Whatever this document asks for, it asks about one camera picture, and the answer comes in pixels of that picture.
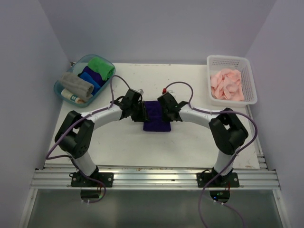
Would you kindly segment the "grey towel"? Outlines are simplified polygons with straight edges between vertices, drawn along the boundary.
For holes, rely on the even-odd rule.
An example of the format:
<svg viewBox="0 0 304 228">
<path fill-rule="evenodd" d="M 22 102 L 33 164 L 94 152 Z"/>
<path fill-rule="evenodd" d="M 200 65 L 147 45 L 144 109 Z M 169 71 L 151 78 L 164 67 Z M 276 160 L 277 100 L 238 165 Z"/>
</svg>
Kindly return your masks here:
<svg viewBox="0 0 304 228">
<path fill-rule="evenodd" d="M 84 101 L 89 100 L 93 96 L 93 84 L 81 79 L 71 72 L 65 72 L 60 77 L 59 82 L 64 88 L 77 95 Z"/>
</svg>

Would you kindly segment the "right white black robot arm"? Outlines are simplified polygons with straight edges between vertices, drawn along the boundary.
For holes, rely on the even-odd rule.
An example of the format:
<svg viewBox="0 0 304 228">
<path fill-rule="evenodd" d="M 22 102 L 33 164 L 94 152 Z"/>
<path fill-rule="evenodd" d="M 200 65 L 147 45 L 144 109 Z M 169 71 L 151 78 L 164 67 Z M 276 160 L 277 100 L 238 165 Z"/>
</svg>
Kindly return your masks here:
<svg viewBox="0 0 304 228">
<path fill-rule="evenodd" d="M 212 111 L 191 107 L 188 102 L 178 103 L 166 92 L 157 98 L 161 105 L 162 118 L 170 122 L 189 122 L 211 130 L 218 148 L 218 157 L 205 181 L 216 186 L 223 186 L 233 170 L 233 157 L 248 137 L 248 131 L 232 109 Z"/>
</svg>

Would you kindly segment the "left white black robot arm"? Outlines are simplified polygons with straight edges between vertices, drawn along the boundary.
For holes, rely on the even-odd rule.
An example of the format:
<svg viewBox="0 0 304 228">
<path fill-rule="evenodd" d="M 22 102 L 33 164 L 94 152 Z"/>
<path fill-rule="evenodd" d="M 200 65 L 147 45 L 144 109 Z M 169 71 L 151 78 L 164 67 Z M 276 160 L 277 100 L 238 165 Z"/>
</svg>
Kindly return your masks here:
<svg viewBox="0 0 304 228">
<path fill-rule="evenodd" d="M 55 144 L 71 158 L 87 186 L 92 187 L 99 180 L 98 167 L 88 152 L 94 130 L 128 117 L 139 121 L 147 119 L 142 94 L 133 89 L 128 89 L 109 106 L 87 113 L 71 111 L 65 117 L 55 136 Z"/>
</svg>

